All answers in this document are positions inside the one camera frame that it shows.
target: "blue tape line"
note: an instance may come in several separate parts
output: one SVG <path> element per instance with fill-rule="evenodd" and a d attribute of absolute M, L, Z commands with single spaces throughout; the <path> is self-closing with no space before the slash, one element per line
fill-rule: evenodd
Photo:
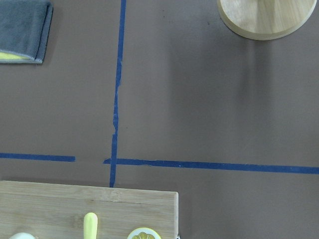
<path fill-rule="evenodd" d="M 59 161 L 59 162 L 74 162 L 75 161 L 74 156 L 19 154 L 19 153 L 0 153 L 0 158 L 45 160 L 45 161 Z"/>
<path fill-rule="evenodd" d="M 106 159 L 104 163 L 110 164 L 111 160 Z M 219 169 L 219 170 L 252 171 L 252 172 L 319 174 L 319 167 L 299 167 L 299 166 L 184 162 L 184 161 L 163 161 L 163 160 L 150 161 L 150 160 L 125 159 L 125 158 L 118 158 L 117 164 L 118 165 L 148 165 L 148 166 L 156 166 L 156 167 L 174 167 L 174 168 Z"/>
<path fill-rule="evenodd" d="M 120 13 L 120 29 L 119 29 L 119 43 L 118 43 L 118 60 L 116 66 L 116 81 L 115 81 L 115 97 L 114 97 L 114 113 L 113 113 L 113 126 L 115 132 L 112 136 L 112 155 L 110 160 L 110 187 L 113 188 L 116 178 L 116 164 L 117 164 L 117 151 L 118 151 L 118 130 L 119 130 L 119 107 L 118 107 L 118 91 L 121 84 L 122 77 L 122 59 L 123 59 L 123 46 L 124 46 L 124 29 L 125 29 L 125 11 L 126 0 L 121 0 L 121 13 Z"/>

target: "folded cloth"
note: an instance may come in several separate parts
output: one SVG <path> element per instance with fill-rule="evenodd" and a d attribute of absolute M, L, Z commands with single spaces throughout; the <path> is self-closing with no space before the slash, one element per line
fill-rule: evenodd
<path fill-rule="evenodd" d="M 52 12 L 48 0 L 0 0 L 0 63 L 42 63 Z"/>

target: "knife handle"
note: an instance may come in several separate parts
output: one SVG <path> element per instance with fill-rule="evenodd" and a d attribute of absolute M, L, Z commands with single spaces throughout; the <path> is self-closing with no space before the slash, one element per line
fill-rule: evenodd
<path fill-rule="evenodd" d="M 88 213 L 84 217 L 84 239 L 96 239 L 98 230 L 98 217 L 95 213 Z"/>

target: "wooden board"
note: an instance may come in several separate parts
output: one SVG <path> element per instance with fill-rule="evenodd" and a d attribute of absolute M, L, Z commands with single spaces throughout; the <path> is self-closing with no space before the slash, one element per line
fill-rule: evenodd
<path fill-rule="evenodd" d="M 98 216 L 97 239 L 126 239 L 149 227 L 162 239 L 178 234 L 178 193 L 0 181 L 0 238 L 82 239 L 83 219 Z"/>
<path fill-rule="evenodd" d="M 237 34 L 256 40 L 286 36 L 311 16 L 317 0 L 217 0 L 221 18 Z"/>

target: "wooden disc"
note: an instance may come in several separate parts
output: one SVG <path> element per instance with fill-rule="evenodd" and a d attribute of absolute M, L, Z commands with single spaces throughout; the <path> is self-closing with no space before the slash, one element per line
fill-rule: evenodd
<path fill-rule="evenodd" d="M 221 18 L 237 34 L 255 40 L 286 36 L 311 16 L 317 0 L 217 0 Z"/>

